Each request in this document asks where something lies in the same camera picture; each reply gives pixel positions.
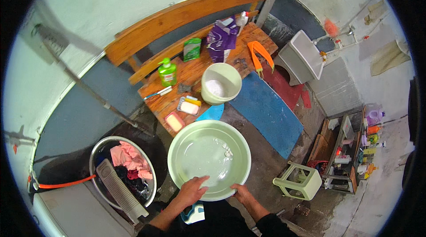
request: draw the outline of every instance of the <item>green detergent packet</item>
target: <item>green detergent packet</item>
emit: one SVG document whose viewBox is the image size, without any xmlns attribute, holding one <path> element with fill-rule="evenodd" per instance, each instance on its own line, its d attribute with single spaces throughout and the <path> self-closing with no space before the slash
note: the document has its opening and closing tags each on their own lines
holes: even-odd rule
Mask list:
<svg viewBox="0 0 426 237">
<path fill-rule="evenodd" d="M 184 62 L 200 57 L 201 39 L 191 38 L 184 42 Z"/>
</svg>

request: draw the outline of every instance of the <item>toothbrush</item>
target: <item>toothbrush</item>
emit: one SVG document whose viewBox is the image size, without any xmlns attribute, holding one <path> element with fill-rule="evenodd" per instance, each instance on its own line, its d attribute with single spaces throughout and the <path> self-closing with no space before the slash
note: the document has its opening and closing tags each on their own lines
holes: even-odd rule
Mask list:
<svg viewBox="0 0 426 237">
<path fill-rule="evenodd" d="M 144 101 L 147 100 L 148 98 L 150 98 L 151 96 L 156 96 L 156 95 L 163 96 L 163 95 L 167 94 L 168 92 L 170 92 L 171 90 L 172 90 L 172 86 L 170 85 L 169 87 L 166 87 L 166 88 L 164 88 L 161 91 L 158 91 L 158 92 L 156 92 L 156 93 L 154 93 L 152 95 L 149 95 L 149 96 L 145 97 Z"/>
</svg>

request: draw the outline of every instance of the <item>bench backrest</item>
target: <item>bench backrest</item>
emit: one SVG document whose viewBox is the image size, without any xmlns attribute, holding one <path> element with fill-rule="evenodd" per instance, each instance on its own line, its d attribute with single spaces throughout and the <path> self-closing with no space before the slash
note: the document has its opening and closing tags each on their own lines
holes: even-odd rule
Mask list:
<svg viewBox="0 0 426 237">
<path fill-rule="evenodd" d="M 129 61 L 131 67 L 136 71 L 129 79 L 131 84 L 134 85 L 155 70 L 158 67 L 157 63 L 164 57 L 180 53 L 183 50 L 182 44 L 185 40 L 192 37 L 203 38 L 207 36 L 212 26 L 206 26 L 184 37 L 144 62 L 141 66 L 137 66 L 132 55 L 149 43 L 178 27 L 212 13 L 248 3 L 252 3 L 250 11 L 254 11 L 259 1 L 264 0 L 187 0 L 178 3 L 148 16 L 116 34 L 116 39 L 105 48 L 106 55 L 115 66 L 122 64 L 125 60 Z"/>
</svg>

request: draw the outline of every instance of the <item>purple detergent bag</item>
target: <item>purple detergent bag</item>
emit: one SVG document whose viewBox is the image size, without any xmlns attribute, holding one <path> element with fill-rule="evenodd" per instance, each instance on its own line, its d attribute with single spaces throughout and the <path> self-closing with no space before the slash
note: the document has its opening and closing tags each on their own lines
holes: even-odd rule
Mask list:
<svg viewBox="0 0 426 237">
<path fill-rule="evenodd" d="M 217 20 L 207 36 L 207 49 L 213 63 L 225 62 L 237 43 L 238 27 L 235 16 Z"/>
</svg>

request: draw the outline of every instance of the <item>wooden bench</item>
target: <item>wooden bench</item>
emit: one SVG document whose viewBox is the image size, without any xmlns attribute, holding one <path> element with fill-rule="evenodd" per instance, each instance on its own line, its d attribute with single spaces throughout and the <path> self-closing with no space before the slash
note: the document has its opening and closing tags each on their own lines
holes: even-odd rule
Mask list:
<svg viewBox="0 0 426 237">
<path fill-rule="evenodd" d="M 264 0 L 187 0 L 181 2 L 148 16 L 147 18 L 116 34 L 116 39 L 105 48 L 106 55 L 115 66 L 122 64 L 124 61 L 127 61 L 130 64 L 135 73 L 129 78 L 129 82 L 132 85 L 135 85 L 139 81 L 143 82 L 144 85 L 138 91 L 143 98 L 163 89 L 157 72 L 154 72 L 148 79 L 146 79 L 147 75 L 158 68 L 158 63 L 165 57 L 173 58 L 177 54 L 181 53 L 183 51 L 183 43 L 186 40 L 193 37 L 206 37 L 213 25 L 207 25 L 180 39 L 150 59 L 146 60 L 141 65 L 138 65 L 136 60 L 132 58 L 136 52 L 146 47 L 152 41 L 177 29 L 178 27 L 184 26 L 187 23 L 212 13 L 232 7 L 251 4 L 249 17 L 253 17 L 258 14 L 256 7 L 261 1 Z M 242 78 L 254 70 L 253 61 L 247 48 L 247 43 L 255 40 L 259 41 L 270 54 L 278 49 L 274 42 L 259 27 L 257 27 L 254 23 L 248 23 L 248 25 L 244 27 L 241 35 L 237 38 L 236 49 L 231 51 L 227 59 L 227 63 L 233 65 L 240 72 Z M 155 96 L 147 99 L 145 103 L 168 132 L 172 136 L 175 136 L 176 133 L 173 132 L 165 123 L 164 117 L 166 117 L 170 112 L 176 111 L 184 120 L 185 124 L 189 124 L 196 119 L 196 116 L 177 111 L 177 102 L 181 96 L 186 95 L 197 97 L 202 101 L 200 96 L 201 76 L 204 70 L 212 64 L 212 62 L 205 48 L 201 48 L 201 57 L 199 59 L 183 63 L 182 60 L 177 57 L 172 61 L 178 65 L 178 84 L 183 83 L 185 85 L 191 85 L 192 92 L 178 94 L 177 84 L 173 86 L 173 90 L 170 93 L 161 97 Z M 209 107 L 207 103 L 203 101 L 202 103 L 200 114 Z"/>
</svg>

